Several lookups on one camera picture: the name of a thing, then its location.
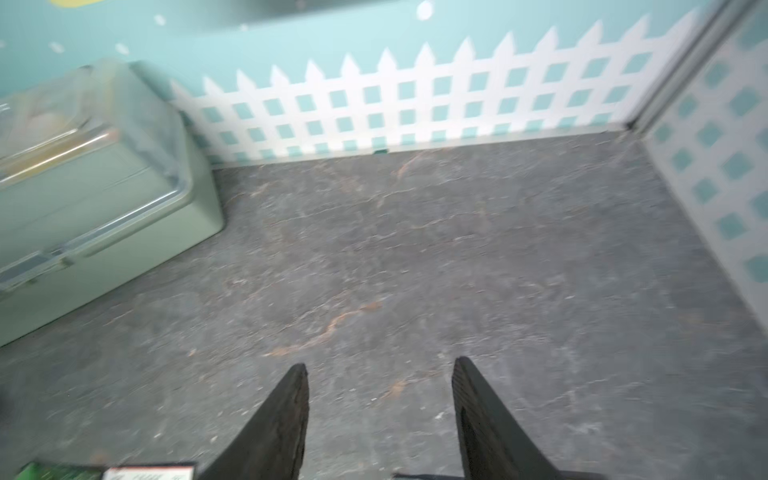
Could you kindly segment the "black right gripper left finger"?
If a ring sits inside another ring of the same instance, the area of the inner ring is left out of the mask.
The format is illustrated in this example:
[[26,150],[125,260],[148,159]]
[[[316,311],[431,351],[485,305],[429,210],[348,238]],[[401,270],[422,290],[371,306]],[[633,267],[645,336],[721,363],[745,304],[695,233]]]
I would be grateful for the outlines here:
[[293,365],[201,480],[297,479],[309,420],[306,365]]

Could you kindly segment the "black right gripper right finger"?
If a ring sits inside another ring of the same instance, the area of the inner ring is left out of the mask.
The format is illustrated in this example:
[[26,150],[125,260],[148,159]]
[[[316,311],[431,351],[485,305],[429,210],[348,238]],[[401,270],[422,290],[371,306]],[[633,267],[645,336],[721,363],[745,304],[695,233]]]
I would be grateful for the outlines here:
[[470,358],[454,362],[452,392],[467,479],[561,479]]

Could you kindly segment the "dark green vegetable seed packet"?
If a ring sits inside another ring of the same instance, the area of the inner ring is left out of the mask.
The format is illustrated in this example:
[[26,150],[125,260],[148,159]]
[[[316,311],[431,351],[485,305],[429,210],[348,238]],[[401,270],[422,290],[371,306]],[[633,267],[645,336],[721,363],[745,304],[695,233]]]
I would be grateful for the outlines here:
[[196,470],[194,462],[101,466],[32,461],[14,480],[192,480]]

